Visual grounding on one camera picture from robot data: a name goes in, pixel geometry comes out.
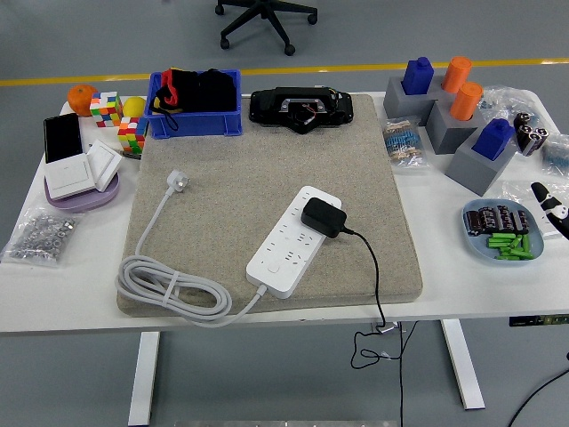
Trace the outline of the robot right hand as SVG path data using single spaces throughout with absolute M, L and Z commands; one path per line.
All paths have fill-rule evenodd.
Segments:
M 563 237 L 568 238 L 568 207 L 540 182 L 533 182 L 531 189 L 549 222 Z

